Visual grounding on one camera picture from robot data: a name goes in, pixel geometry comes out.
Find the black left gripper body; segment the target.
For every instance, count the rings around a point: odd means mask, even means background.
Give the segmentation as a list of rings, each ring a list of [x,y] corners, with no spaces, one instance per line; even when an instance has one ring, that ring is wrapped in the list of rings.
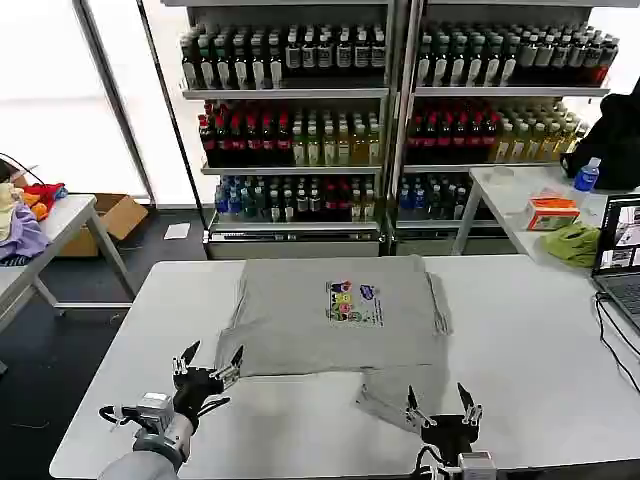
[[[209,377],[213,372],[201,367],[188,367],[186,375],[173,376],[176,388],[173,396],[174,412],[186,417],[194,431],[198,429],[202,416],[225,404],[224,397],[206,402],[209,397],[224,392],[224,388]]]

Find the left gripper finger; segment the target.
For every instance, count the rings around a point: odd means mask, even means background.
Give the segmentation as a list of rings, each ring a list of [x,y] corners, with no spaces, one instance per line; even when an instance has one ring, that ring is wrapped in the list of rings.
[[[230,388],[240,378],[240,369],[243,362],[244,346],[238,347],[230,362],[221,369],[211,373],[209,377],[217,381],[222,388]]]
[[[194,359],[200,346],[200,341],[194,342],[187,347],[179,357],[174,357],[172,360],[173,375],[186,375],[189,365]]]

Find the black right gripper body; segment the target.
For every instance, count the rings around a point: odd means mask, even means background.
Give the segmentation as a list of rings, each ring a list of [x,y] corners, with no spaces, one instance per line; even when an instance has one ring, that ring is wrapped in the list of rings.
[[[466,421],[459,414],[432,416],[434,424],[421,428],[424,444],[438,450],[438,458],[443,463],[457,463],[461,453],[470,453],[472,445],[479,437],[479,421]]]

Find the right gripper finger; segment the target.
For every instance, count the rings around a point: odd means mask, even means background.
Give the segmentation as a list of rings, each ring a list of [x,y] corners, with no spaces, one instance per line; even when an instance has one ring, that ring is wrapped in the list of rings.
[[[435,427],[436,421],[429,415],[425,414],[417,401],[414,389],[408,386],[407,407],[405,409],[405,417],[408,423],[417,427]]]
[[[457,388],[464,408],[462,423],[479,425],[483,416],[483,406],[473,400],[471,393],[460,382],[457,383]]]

